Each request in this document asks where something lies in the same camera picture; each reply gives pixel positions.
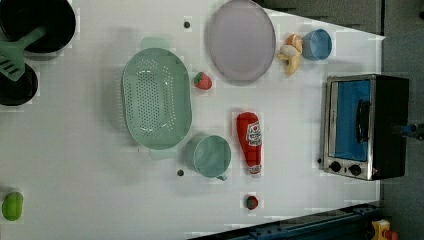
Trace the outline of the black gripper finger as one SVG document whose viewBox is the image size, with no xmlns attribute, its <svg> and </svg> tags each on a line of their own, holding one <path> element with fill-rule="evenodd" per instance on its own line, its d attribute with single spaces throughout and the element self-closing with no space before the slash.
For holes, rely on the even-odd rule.
<svg viewBox="0 0 424 240">
<path fill-rule="evenodd" d="M 392 128 L 392 133 L 401 137 L 410 137 L 417 140 L 424 139 L 424 124 L 396 125 Z"/>
</svg>

